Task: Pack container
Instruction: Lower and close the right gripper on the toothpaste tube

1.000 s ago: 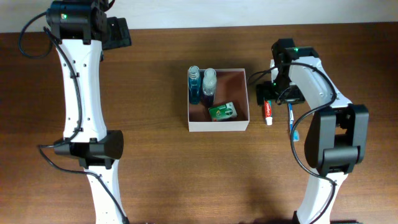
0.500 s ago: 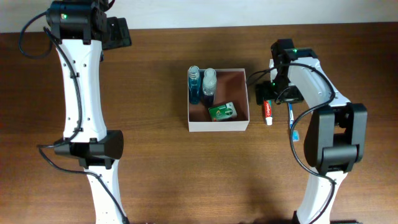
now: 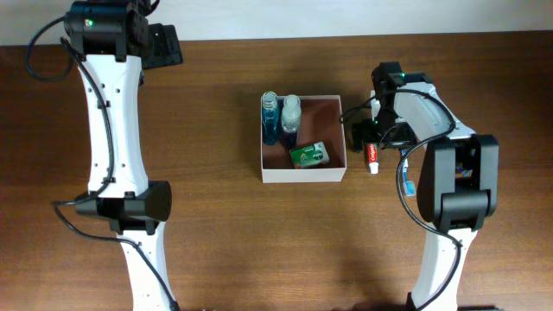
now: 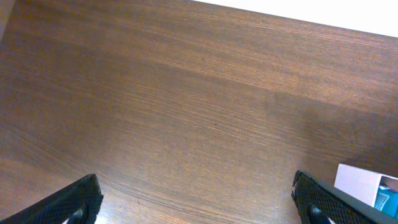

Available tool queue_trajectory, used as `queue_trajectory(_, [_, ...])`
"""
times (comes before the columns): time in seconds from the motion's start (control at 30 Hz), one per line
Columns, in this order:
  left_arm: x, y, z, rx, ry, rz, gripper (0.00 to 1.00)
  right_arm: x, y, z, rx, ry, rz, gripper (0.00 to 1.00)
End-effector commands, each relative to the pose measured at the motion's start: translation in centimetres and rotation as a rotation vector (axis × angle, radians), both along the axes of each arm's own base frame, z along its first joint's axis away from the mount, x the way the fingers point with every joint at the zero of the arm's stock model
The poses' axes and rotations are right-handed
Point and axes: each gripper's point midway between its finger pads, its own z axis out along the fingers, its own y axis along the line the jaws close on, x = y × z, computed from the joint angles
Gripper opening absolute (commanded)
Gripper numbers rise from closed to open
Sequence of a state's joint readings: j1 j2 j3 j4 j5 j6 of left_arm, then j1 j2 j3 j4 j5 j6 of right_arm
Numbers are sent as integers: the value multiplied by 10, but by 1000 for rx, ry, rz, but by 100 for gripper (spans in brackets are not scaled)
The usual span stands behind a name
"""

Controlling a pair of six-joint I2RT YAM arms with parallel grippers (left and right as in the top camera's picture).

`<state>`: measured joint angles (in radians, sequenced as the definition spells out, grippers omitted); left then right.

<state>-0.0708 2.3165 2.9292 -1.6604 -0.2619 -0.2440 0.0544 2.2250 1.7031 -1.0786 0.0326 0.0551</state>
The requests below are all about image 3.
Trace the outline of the green red toothpaste tube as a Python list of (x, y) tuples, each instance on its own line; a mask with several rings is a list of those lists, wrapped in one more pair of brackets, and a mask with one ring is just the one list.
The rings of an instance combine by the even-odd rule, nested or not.
[(365, 145), (366, 161), (368, 170), (372, 175), (378, 173), (378, 146), (376, 143), (367, 143)]

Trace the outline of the blue white toothbrush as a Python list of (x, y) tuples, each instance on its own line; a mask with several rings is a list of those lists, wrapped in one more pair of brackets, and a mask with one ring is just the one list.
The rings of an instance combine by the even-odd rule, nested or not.
[(409, 162), (407, 160), (404, 160), (402, 174), (404, 195), (414, 197), (416, 195), (416, 184), (409, 178)]

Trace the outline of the green soap box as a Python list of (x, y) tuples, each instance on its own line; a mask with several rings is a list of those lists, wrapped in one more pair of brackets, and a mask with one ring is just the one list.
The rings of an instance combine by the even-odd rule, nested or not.
[(330, 162), (324, 142), (292, 149), (289, 155), (295, 169), (313, 168)]

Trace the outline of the purple hand sanitizer bottle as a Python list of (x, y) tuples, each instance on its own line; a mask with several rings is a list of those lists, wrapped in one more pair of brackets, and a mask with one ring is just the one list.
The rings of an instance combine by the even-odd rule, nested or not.
[(281, 144), (285, 149), (293, 149), (296, 146), (301, 119), (301, 100), (293, 94), (286, 96), (281, 112), (280, 136)]

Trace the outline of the teal mouthwash bottle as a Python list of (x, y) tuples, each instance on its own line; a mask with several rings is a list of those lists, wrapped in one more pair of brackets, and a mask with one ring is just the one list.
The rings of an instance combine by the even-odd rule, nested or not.
[(263, 141), (267, 145), (274, 145), (278, 140), (279, 105), (277, 95), (272, 91), (265, 92), (261, 101)]

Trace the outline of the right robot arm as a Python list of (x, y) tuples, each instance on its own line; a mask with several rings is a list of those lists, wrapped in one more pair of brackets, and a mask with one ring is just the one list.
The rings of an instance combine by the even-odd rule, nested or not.
[(399, 149), (398, 198), (426, 232), (421, 270), (407, 310), (456, 310), (468, 249), (497, 207), (499, 143), (460, 121), (431, 78), (406, 73), (396, 61), (372, 70), (373, 91), (352, 126), (353, 148)]

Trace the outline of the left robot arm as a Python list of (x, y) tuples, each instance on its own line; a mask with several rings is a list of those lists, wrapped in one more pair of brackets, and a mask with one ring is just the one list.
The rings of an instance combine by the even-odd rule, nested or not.
[(63, 18), (86, 90), (92, 152), (87, 190), (71, 204), (107, 222), (103, 241), (121, 245), (133, 309), (177, 310), (163, 243), (172, 190), (146, 174), (137, 111), (144, 72), (183, 62), (175, 27), (149, 23), (155, 9), (150, 1), (76, 1)]

